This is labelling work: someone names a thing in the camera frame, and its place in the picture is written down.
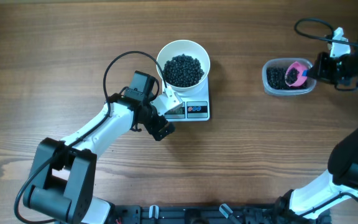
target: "clear plastic container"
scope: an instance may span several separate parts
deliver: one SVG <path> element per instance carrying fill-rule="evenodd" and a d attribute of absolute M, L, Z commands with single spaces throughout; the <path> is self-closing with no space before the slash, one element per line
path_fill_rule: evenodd
<path fill-rule="evenodd" d="M 304 90 L 276 90 L 269 85 L 269 83 L 267 82 L 267 74 L 266 74 L 267 68 L 269 67 L 288 68 L 294 62 L 299 62 L 302 65 L 306 66 L 307 68 L 311 68 L 313 66 L 309 60 L 306 60 L 304 58 L 278 58 L 266 62 L 266 64 L 262 69 L 262 81 L 264 83 L 265 92 L 267 94 L 273 96 L 294 96 L 294 95 L 309 93 L 314 89 L 317 81 L 312 78 L 308 78 L 306 80 L 307 88 L 305 88 Z"/>

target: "cable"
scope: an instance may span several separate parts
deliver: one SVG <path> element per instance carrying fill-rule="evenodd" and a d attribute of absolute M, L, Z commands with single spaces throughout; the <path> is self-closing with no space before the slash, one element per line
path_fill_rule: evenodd
<path fill-rule="evenodd" d="M 130 51 L 130 52 L 126 52 L 123 53 L 121 55 L 119 55 L 118 57 L 116 57 L 107 67 L 106 71 L 104 72 L 104 77 L 103 77 L 103 92 L 104 92 L 104 97 L 106 99 L 106 103 L 107 103 L 107 113 L 104 116 L 104 118 L 97 124 L 95 125 L 93 128 L 91 128 L 89 131 L 87 131 L 85 134 L 83 134 L 81 137 L 79 137 L 76 141 L 72 142 L 71 144 L 69 144 L 67 147 L 65 147 L 63 150 L 61 150 L 60 152 L 56 153 L 55 155 L 53 155 L 51 158 L 47 159 L 40 167 L 38 167 L 38 169 L 35 170 L 34 173 L 32 173 L 30 175 L 30 177 L 24 182 L 23 186 L 21 187 L 20 191 L 17 193 L 16 195 L 16 199 L 15 199 L 15 203 L 13 206 L 13 211 L 15 213 L 15 216 L 18 220 L 20 220 L 23 223 L 28 223 L 28 224 L 44 224 L 44 223 L 50 223 L 50 222 L 55 222 L 57 221 L 56 219 L 49 219 L 49 220 L 42 220 L 42 221 L 30 221 L 25 219 L 20 213 L 19 213 L 19 203 L 20 203 L 20 199 L 23 196 L 24 191 L 26 190 L 26 188 L 30 185 L 30 183 L 34 180 L 34 178 L 49 164 L 55 162 L 55 159 L 59 158 L 61 155 L 63 155 L 64 153 L 66 153 L 69 149 L 71 149 L 73 146 L 75 146 L 76 144 L 78 144 L 79 142 L 82 142 L 84 140 L 84 138 L 86 138 L 88 135 L 90 135 L 93 131 L 95 131 L 98 127 L 100 127 L 109 117 L 110 117 L 110 112 L 111 112 L 111 105 L 110 103 L 108 103 L 108 94 L 107 94 L 107 90 L 106 90 L 106 77 L 107 77 L 107 73 L 109 71 L 109 69 L 111 68 L 111 66 L 121 57 L 128 55 L 128 54 L 142 54 L 145 55 L 149 58 L 151 58 L 155 64 L 158 66 L 158 69 L 160 70 L 162 76 L 164 77 L 164 73 L 163 70 L 161 69 L 160 64 L 156 61 L 156 59 L 154 59 L 151 55 L 145 53 L 145 52 L 139 52 L 139 51 Z M 167 83 L 165 81 L 164 78 L 162 78 L 165 87 L 167 87 Z M 154 96 L 154 98 L 152 98 L 152 100 L 154 100 L 157 95 L 158 92 L 160 90 L 160 85 L 158 83 L 158 80 L 156 80 L 157 82 L 157 93 Z M 128 88 L 127 86 L 125 86 L 121 91 L 120 94 L 126 89 Z"/>
<path fill-rule="evenodd" d="M 304 32 L 300 32 L 298 30 L 298 25 L 301 24 L 302 22 L 318 22 L 320 24 L 323 24 L 323 25 L 327 26 L 332 32 L 331 37 L 334 37 L 334 28 L 328 22 L 326 22 L 324 20 L 321 20 L 321 19 L 303 18 L 303 19 L 298 20 L 298 22 L 295 23 L 294 28 L 293 28 L 297 34 L 299 34 L 299 35 L 301 35 L 303 37 L 307 37 L 307 38 L 311 38 L 311 39 L 315 39 L 315 40 L 322 40 L 322 41 L 326 41 L 326 42 L 334 42 L 334 43 L 337 43 L 337 44 L 346 44 L 346 45 L 350 45 L 350 46 L 353 46 L 353 47 L 358 47 L 357 43 L 346 42 L 346 41 L 343 41 L 343 40 L 333 40 L 333 39 L 328 39 L 328 38 L 325 38 L 325 37 L 318 37 L 318 36 L 315 36 L 315 35 L 310 35 L 310 34 L 306 34 Z"/>
<path fill-rule="evenodd" d="M 355 200 L 358 203 L 358 198 L 355 195 L 347 193 L 347 192 L 341 192 L 337 196 L 329 199 L 328 201 L 322 203 L 321 205 L 319 205 L 319 206 L 317 206 L 317 207 L 315 207 L 315 208 L 313 208 L 313 209 L 311 209 L 311 210 L 309 210 L 309 211 L 307 211 L 305 213 L 302 213 L 299 216 L 303 217 L 305 215 L 309 215 L 310 213 L 314 213 L 315 211 L 324 208 L 325 206 L 329 205 L 330 203 L 334 202 L 335 200 L 337 200 L 339 198 L 342 198 L 343 196 L 349 196 L 349 197 L 351 197 L 353 200 Z"/>

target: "white bowl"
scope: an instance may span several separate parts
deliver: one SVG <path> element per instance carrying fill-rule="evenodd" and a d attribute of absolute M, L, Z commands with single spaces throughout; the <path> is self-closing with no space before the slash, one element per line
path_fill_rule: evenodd
<path fill-rule="evenodd" d="M 158 53 L 157 62 L 163 69 L 167 61 L 172 60 L 173 57 L 182 54 L 192 56 L 194 59 L 197 58 L 200 61 L 201 69 L 204 71 L 204 75 L 201 77 L 197 84 L 189 87 L 177 87 L 167 82 L 167 85 L 170 85 L 173 90 L 179 92 L 192 90 L 203 83 L 206 80 L 206 77 L 209 73 L 209 68 L 211 67 L 211 62 L 209 61 L 209 56 L 205 49 L 200 44 L 197 44 L 191 40 L 176 40 L 170 42 L 160 51 L 160 53 Z M 158 67 L 157 72 L 162 78 L 162 74 L 160 73 Z"/>

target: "tabletop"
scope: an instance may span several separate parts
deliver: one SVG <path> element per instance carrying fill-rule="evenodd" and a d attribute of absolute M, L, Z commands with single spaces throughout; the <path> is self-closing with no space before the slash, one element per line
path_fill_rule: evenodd
<path fill-rule="evenodd" d="M 116 205 L 273 203 L 327 168 L 333 147 L 358 127 L 358 91 L 318 83 L 307 95 L 264 93 L 273 58 L 314 62 L 324 42 L 296 35 L 318 17 L 358 37 L 358 1 L 118 1 L 0 5 L 0 223 L 18 222 L 13 202 L 38 143 L 61 139 L 104 103 L 102 78 L 128 50 L 154 57 L 173 40 L 201 44 L 211 59 L 211 119 L 175 123 L 161 142 L 128 132 L 101 156 L 94 195 Z M 324 35 L 322 26 L 308 26 Z M 147 58 L 128 55 L 110 70 L 108 92 L 135 70 L 158 76 Z M 23 206 L 28 219 L 44 216 Z M 334 223 L 358 223 L 358 204 L 332 209 Z"/>

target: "digital scale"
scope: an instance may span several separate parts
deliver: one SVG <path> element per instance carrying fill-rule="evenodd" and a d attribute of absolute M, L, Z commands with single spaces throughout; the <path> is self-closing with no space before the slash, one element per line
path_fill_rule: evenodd
<path fill-rule="evenodd" d="M 209 120 L 209 91 L 208 77 L 196 88 L 188 91 L 177 91 L 183 100 L 181 107 L 170 110 L 164 117 L 171 122 L 175 121 L 207 121 Z"/>

